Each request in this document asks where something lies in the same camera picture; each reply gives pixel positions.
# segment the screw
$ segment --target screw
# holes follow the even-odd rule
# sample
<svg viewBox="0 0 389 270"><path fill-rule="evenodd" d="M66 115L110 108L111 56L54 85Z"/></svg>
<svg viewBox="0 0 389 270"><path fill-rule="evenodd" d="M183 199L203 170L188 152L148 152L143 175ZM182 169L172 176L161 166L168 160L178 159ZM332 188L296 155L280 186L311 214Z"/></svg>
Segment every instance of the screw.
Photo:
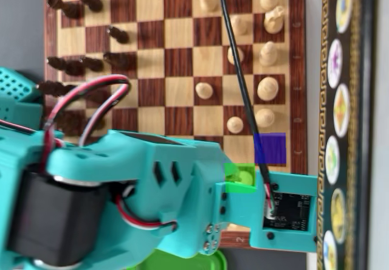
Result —
<svg viewBox="0 0 389 270"><path fill-rule="evenodd" d="M267 236L267 238L269 240L273 240L274 239L274 234L272 232L268 232L266 236Z"/></svg>

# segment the dark pawn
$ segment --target dark pawn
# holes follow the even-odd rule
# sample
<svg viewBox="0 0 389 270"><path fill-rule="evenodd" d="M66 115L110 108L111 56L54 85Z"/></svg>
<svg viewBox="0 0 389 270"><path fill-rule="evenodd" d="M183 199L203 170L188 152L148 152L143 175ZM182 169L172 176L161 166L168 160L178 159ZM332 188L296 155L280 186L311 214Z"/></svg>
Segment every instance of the dark pawn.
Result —
<svg viewBox="0 0 389 270"><path fill-rule="evenodd" d="M117 68L128 70L130 67L129 57L127 54L123 53L104 53L104 60L107 61L110 65Z"/></svg>
<svg viewBox="0 0 389 270"><path fill-rule="evenodd" d="M62 0L47 0L47 5L55 10L62 10L63 14L70 19L78 19L81 16L80 6Z"/></svg>
<svg viewBox="0 0 389 270"><path fill-rule="evenodd" d="M66 68L66 60L63 58L49 56L46 58L46 63L59 71L63 71Z"/></svg>
<svg viewBox="0 0 389 270"><path fill-rule="evenodd" d="M83 4L87 5L92 12L98 13L103 9L103 3L101 0L80 0Z"/></svg>
<svg viewBox="0 0 389 270"><path fill-rule="evenodd" d="M65 73L74 77L81 77L85 74L85 67L79 60L68 60Z"/></svg>
<svg viewBox="0 0 389 270"><path fill-rule="evenodd" d="M104 63L100 59L83 57L80 62L84 67L89 68L91 71L100 72L104 69Z"/></svg>
<svg viewBox="0 0 389 270"><path fill-rule="evenodd" d="M116 39L116 41L120 44L126 44L129 41L129 36L128 36L127 32L119 30L118 28L116 28L114 26L109 26L107 28L107 33L113 39Z"/></svg>

